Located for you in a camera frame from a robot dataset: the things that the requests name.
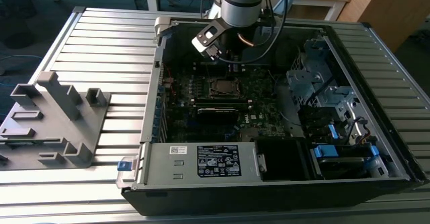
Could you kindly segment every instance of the desk leg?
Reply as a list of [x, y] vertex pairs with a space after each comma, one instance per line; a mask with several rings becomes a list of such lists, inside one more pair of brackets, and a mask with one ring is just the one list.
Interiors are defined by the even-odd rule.
[[147, 0], [147, 1], [149, 1], [149, 10], [151, 12], [158, 12], [159, 11], [158, 0]]
[[337, 1], [334, 3], [334, 6], [330, 8], [325, 20], [328, 20], [328, 21], [338, 20], [338, 17], [341, 15], [342, 9], [345, 7], [345, 4], [346, 4], [345, 1]]

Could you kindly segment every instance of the white label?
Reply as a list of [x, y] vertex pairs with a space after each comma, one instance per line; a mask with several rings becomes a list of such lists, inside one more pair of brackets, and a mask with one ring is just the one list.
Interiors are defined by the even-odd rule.
[[187, 146], [171, 146], [170, 147], [171, 155], [186, 155], [187, 154]]

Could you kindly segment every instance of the circuit board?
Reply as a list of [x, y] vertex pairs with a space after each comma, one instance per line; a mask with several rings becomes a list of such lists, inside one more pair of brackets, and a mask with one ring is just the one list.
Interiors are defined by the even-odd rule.
[[258, 136], [286, 136], [277, 80], [269, 69], [242, 66], [224, 71], [194, 65], [170, 74], [165, 80], [169, 142], [241, 142]]

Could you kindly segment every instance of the blue latch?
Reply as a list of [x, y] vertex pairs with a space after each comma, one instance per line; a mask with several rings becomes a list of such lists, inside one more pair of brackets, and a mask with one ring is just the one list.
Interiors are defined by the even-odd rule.
[[317, 158], [338, 157], [337, 147], [334, 145], [320, 145], [314, 148]]
[[133, 170], [133, 162], [119, 161], [119, 165], [117, 166], [118, 171], [131, 171]]
[[333, 124], [329, 124], [329, 129], [330, 129], [332, 136], [334, 137], [334, 139], [338, 139], [340, 136], [338, 136], [338, 133], [337, 133], [336, 126]]
[[378, 150], [377, 146], [372, 146], [372, 147], [370, 147], [370, 151], [372, 151], [372, 154], [373, 154], [374, 156], [378, 156], [378, 155], [380, 155], [380, 150]]

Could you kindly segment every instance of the power supply label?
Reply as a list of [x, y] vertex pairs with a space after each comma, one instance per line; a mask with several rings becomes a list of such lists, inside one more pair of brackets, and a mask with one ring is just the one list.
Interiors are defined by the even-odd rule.
[[197, 165], [202, 178], [242, 176], [238, 145], [198, 146]]

